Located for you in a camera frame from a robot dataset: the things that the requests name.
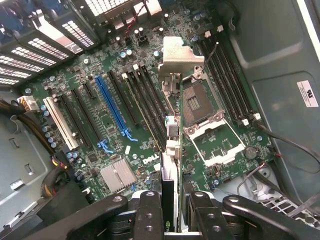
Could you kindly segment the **open black PC case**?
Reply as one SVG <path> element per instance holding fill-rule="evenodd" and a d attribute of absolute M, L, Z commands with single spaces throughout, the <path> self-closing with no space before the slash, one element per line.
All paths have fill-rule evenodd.
<path fill-rule="evenodd" d="M 158 20 L 185 0 L 0 0 L 0 115 L 22 123 L 50 154 L 52 169 L 42 180 L 40 198 L 30 210 L 3 227 L 0 240 L 26 237 L 119 194 L 128 200 L 144 191 L 160 195 L 156 185 L 132 195 L 110 193 L 97 199 L 77 178 L 69 150 L 47 144 L 36 116 L 18 103 L 33 96 L 32 83 L 128 32 L 135 24 Z M 181 231 L 164 240 L 203 240 L 189 229 L 189 195 L 205 192 L 218 203 L 238 195 L 304 224 L 304 240 L 320 240 L 320 0 L 192 0 L 212 4 L 230 42 L 248 94 L 260 114 L 251 125 L 266 134 L 274 150 L 267 164 L 282 198 L 266 203 L 241 193 L 215 195 L 196 190 L 182 177 Z M 308 80 L 319 107 L 306 107 L 297 82 Z"/>

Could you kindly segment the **blue expansion slot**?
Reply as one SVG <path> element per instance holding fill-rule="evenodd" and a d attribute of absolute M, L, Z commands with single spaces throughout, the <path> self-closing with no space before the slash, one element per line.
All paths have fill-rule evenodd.
<path fill-rule="evenodd" d="M 108 87 L 105 84 L 103 78 L 100 75 L 98 75 L 94 79 L 95 79 L 95 82 L 96 82 L 100 92 L 101 92 L 101 95 L 103 96 L 103 99 L 105 100 L 110 112 L 113 115 L 113 118 L 114 118 L 122 136 L 126 136 L 132 142 L 137 142 L 138 139 L 132 137 L 132 134 L 131 134 L 129 128 L 127 127 L 127 125 L 125 124 L 124 119 L 121 115 L 121 112 L 118 110 L 118 108 L 113 100 L 113 97 L 110 94 Z"/>

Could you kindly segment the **thin locking lever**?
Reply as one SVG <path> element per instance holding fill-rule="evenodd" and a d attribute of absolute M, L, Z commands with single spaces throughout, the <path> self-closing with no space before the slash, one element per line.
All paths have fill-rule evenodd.
<path fill-rule="evenodd" d="M 213 47 L 213 50 L 210 52 L 210 54 L 208 55 L 208 57 L 206 58 L 206 60 L 204 61 L 203 67 L 202 67 L 202 71 L 205 70 L 206 66 L 208 65 L 209 61 L 211 60 L 211 58 L 213 57 L 214 53 L 216 52 L 218 46 L 219 46 L 219 42 L 217 41 Z"/>

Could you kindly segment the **metal socket cover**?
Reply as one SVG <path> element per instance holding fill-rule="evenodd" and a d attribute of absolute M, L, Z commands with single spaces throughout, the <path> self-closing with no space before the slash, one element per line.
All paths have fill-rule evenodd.
<path fill-rule="evenodd" d="M 239 144 L 235 146 L 234 148 L 230 149 L 227 151 L 226 155 L 218 155 L 218 156 L 213 156 L 210 159 L 205 159 L 197 145 L 195 144 L 194 140 L 200 136 L 202 136 L 206 130 L 214 130 L 217 129 L 220 126 L 227 125 L 229 129 L 233 132 L 233 134 L 237 137 L 239 140 Z M 185 129 L 186 133 L 195 146 L 197 152 L 199 153 L 201 159 L 204 162 L 204 165 L 206 167 L 212 167 L 213 165 L 227 165 L 231 162 L 233 162 L 236 159 L 236 155 L 243 151 L 246 147 L 244 142 L 241 140 L 241 138 L 237 135 L 237 133 L 233 130 L 231 125 L 227 122 L 225 118 L 222 118 L 221 120 L 218 121 L 212 121 L 210 122 L 209 120 L 205 120 L 203 123 L 201 123 L 199 126 L 192 126 L 189 127 L 188 129 Z"/>

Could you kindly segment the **green motherboard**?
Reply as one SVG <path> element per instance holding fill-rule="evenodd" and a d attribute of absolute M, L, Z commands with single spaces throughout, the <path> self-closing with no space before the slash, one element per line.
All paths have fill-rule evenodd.
<path fill-rule="evenodd" d="M 31 84 L 33 97 L 40 109 L 36 113 L 36 117 L 43 127 L 47 144 L 56 151 L 68 149 L 43 102 L 46 97 L 52 97 L 69 125 L 72 137 L 79 144 L 76 149 L 67 150 L 66 157 L 74 167 L 76 177 L 83 180 L 91 188 L 96 199 L 101 199 L 112 193 L 104 182 L 100 170 L 120 159 L 126 159 L 137 178 L 135 183 L 118 191 L 126 196 L 131 196 L 138 190 L 154 187 L 157 181 L 153 176 L 160 172 L 163 151 L 158 148 L 156 139 L 137 105 L 129 85 L 129 72 L 136 73 L 140 66 L 146 66 L 156 92 L 166 109 L 167 116 L 170 109 L 163 93 L 158 69 L 163 62 L 164 37 L 181 37 L 185 46 L 191 47 L 195 55 L 203 56 L 206 60 L 199 43 L 220 32 L 225 32 L 224 27 L 212 4 L 199 4 L 192 2 L 192 0 L 185 0 L 167 8 L 160 19 L 148 19 L 143 24 L 136 23 L 129 31 L 112 35 L 106 44 L 82 55 L 72 64 L 64 65 L 54 71 L 50 77 L 40 78 Z M 274 183 L 274 178 L 268 168 L 268 163 L 275 158 L 269 137 L 253 126 L 250 121 L 246 126 L 237 126 L 232 121 L 208 66 L 202 71 L 203 65 L 194 67 L 193 71 L 189 71 L 183 80 L 192 77 L 196 80 L 207 81 L 214 96 L 219 99 L 224 109 L 226 121 L 244 142 L 245 147 L 257 148 L 258 156 L 249 160 L 244 156 L 244 151 L 241 151 L 236 155 L 235 160 L 228 164 L 215 164 L 207 167 L 189 139 L 183 125 L 183 179 L 190 182 L 195 190 L 210 191 L 217 196 L 240 193 L 261 203 L 266 203 L 267 200 L 281 199 L 283 195 L 279 185 Z M 127 115 L 124 105 L 107 75 L 108 71 L 112 71 L 117 78 L 118 84 L 124 91 L 125 98 L 136 117 L 138 126 L 134 126 Z M 126 136 L 122 136 L 96 84 L 95 77 L 97 76 L 103 78 L 132 137 L 138 141 L 130 141 Z M 83 83 L 91 85 L 96 93 L 96 99 L 88 98 Z M 78 89 L 91 113 L 102 136 L 102 140 L 99 142 L 97 142 L 95 134 L 72 95 L 72 89 Z M 91 148 L 87 148 L 78 137 L 77 129 L 61 102 L 62 94 L 65 94 L 73 105 L 92 143 Z M 227 125 L 216 129 L 207 129 L 194 142 L 206 160 L 211 157 L 224 156 L 228 150 L 240 143 Z"/>

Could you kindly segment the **white label sticker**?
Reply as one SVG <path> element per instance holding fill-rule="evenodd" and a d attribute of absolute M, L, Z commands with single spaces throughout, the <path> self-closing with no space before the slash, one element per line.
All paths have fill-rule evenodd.
<path fill-rule="evenodd" d="M 304 104 L 307 108 L 318 108 L 319 104 L 313 93 L 312 87 L 308 80 L 298 81 L 297 87 L 300 91 Z"/>

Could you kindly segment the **short black expansion slot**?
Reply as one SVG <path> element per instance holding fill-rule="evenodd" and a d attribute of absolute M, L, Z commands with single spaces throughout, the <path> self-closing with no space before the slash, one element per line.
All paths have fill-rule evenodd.
<path fill-rule="evenodd" d="M 97 98 L 95 90 L 91 87 L 91 85 L 88 82 L 85 82 L 82 85 L 89 99 L 94 100 Z"/>

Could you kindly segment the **coin cell battery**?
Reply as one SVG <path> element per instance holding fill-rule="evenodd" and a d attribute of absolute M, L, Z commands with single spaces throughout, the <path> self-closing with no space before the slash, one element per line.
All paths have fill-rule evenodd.
<path fill-rule="evenodd" d="M 243 150 L 243 154 L 248 160 L 255 159 L 258 156 L 258 153 L 258 149 L 254 146 L 246 146 Z"/>

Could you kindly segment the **black RAM slot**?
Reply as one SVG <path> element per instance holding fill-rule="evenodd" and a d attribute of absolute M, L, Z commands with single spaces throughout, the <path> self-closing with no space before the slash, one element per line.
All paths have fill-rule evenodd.
<path fill-rule="evenodd" d="M 156 122 L 157 127 L 161 131 L 162 135 L 166 138 L 167 129 L 165 127 L 165 117 L 167 115 L 167 111 L 162 103 L 162 100 L 157 94 L 156 88 L 146 66 L 140 66 L 136 71 L 136 74 L 138 75 L 140 86 L 142 87 L 143 96 L 148 105 L 148 109 L 151 111 L 151 115 Z"/>
<path fill-rule="evenodd" d="M 250 101 L 248 100 L 248 97 L 246 96 L 245 90 L 239 79 L 237 71 L 233 63 L 231 62 L 229 54 L 227 53 L 227 50 L 223 44 L 222 38 L 218 34 L 216 34 L 212 37 L 211 41 L 213 43 L 219 42 L 219 45 L 217 47 L 217 56 L 227 75 L 226 77 L 227 86 L 230 87 L 230 89 L 233 91 L 234 98 L 236 99 L 236 103 L 238 104 L 238 106 L 242 111 L 241 118 L 251 120 L 253 117 L 252 115 L 254 111 L 252 109 Z"/>
<path fill-rule="evenodd" d="M 214 46 L 215 45 L 207 46 L 204 40 L 202 40 L 199 43 L 200 50 L 206 59 L 209 56 L 210 52 L 213 50 Z M 233 91 L 230 89 L 230 87 L 227 86 L 226 71 L 223 65 L 221 64 L 221 61 L 219 60 L 217 53 L 218 48 L 216 49 L 215 53 L 213 54 L 212 58 L 207 64 L 207 68 L 213 77 L 215 85 L 218 88 L 218 91 L 223 99 L 224 105 L 228 111 L 230 118 L 237 126 L 242 126 L 242 110 L 236 102 L 237 99 L 234 98 Z"/>
<path fill-rule="evenodd" d="M 237 66 L 237 60 L 235 60 L 235 59 L 233 59 L 233 57 L 235 56 L 234 55 L 234 51 L 231 49 L 231 45 L 230 45 L 230 41 L 228 40 L 228 36 L 227 36 L 227 34 L 225 33 L 225 32 L 219 32 L 217 35 L 219 35 L 221 38 L 222 38 L 222 41 L 223 41 L 223 44 L 224 44 L 224 46 L 225 46 L 225 49 L 226 49 L 226 51 L 227 51 L 227 53 L 228 53 L 228 55 L 229 55 L 229 57 L 230 57 L 230 60 L 231 60 L 231 62 L 232 62 L 232 64 L 233 64 L 233 66 L 234 66 L 234 68 L 235 68 L 235 70 L 236 70 L 236 72 L 237 72 L 237 74 L 238 74 L 238 77 L 239 77 L 239 79 L 240 79 L 240 82 L 241 82 L 241 84 L 242 84 L 242 86 L 243 86 L 243 88 L 244 88 L 244 91 L 245 91 L 245 95 L 247 96 L 247 98 L 248 98 L 248 100 L 249 100 L 249 102 L 250 102 L 250 99 L 249 99 L 249 97 L 248 97 L 248 95 L 247 95 L 247 91 L 246 91 L 246 86 L 247 86 L 247 84 L 246 84 L 246 82 L 245 81 L 242 81 L 242 77 L 243 77 L 243 74 L 242 74 L 242 71 L 240 70 L 240 68 L 239 68 L 239 66 Z M 252 110 L 254 111 L 254 113 L 252 114 L 252 119 L 251 120 L 248 120 L 249 122 L 255 122 L 255 121 L 258 121 L 258 120 L 260 120 L 261 119 L 261 116 L 260 116 L 260 114 L 259 114 L 259 112 L 258 111 L 256 111 L 256 109 L 254 108 L 254 106 L 252 105 L 252 103 L 250 102 L 250 104 L 251 104 L 251 107 L 252 107 Z"/>
<path fill-rule="evenodd" d="M 163 123 L 161 122 L 161 115 L 158 113 L 157 107 L 152 100 L 144 80 L 140 71 L 138 71 L 138 73 L 134 73 L 133 71 L 128 73 L 128 82 L 137 105 L 141 109 L 141 114 L 144 117 L 150 132 L 155 137 L 158 148 L 164 152 L 166 149 L 166 137 Z"/>
<path fill-rule="evenodd" d="M 212 35 L 201 42 L 201 49 L 230 118 L 238 126 L 247 126 L 251 109 L 241 92 L 223 44 L 217 36 Z"/>

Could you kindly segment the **white expansion slot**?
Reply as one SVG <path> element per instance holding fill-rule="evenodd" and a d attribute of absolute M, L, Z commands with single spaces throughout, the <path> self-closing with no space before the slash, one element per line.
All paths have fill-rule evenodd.
<path fill-rule="evenodd" d="M 58 105 L 54 102 L 54 98 L 48 96 L 43 99 L 43 102 L 69 150 L 71 151 L 76 149 L 79 144 L 73 138 L 72 131 L 67 124 L 63 114 L 61 113 Z"/>

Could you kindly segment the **silver chipset heatsink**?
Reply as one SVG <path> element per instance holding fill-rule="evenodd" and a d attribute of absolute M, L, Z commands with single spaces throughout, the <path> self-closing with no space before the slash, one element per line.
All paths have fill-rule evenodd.
<path fill-rule="evenodd" d="M 116 193 L 137 181 L 126 159 L 122 158 L 102 168 L 100 174 L 112 193 Z"/>

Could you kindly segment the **CPU socket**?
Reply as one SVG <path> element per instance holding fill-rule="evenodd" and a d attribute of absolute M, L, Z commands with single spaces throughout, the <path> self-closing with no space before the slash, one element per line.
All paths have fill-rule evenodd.
<path fill-rule="evenodd" d="M 221 121 L 225 111 L 204 79 L 183 80 L 183 127 L 192 132 L 202 123 Z"/>

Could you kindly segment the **white power connector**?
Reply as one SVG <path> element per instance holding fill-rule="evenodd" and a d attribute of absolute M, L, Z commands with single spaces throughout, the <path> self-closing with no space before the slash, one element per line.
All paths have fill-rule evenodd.
<path fill-rule="evenodd" d="M 39 106 L 33 96 L 23 95 L 17 98 L 19 104 L 22 104 L 27 112 L 38 112 Z"/>

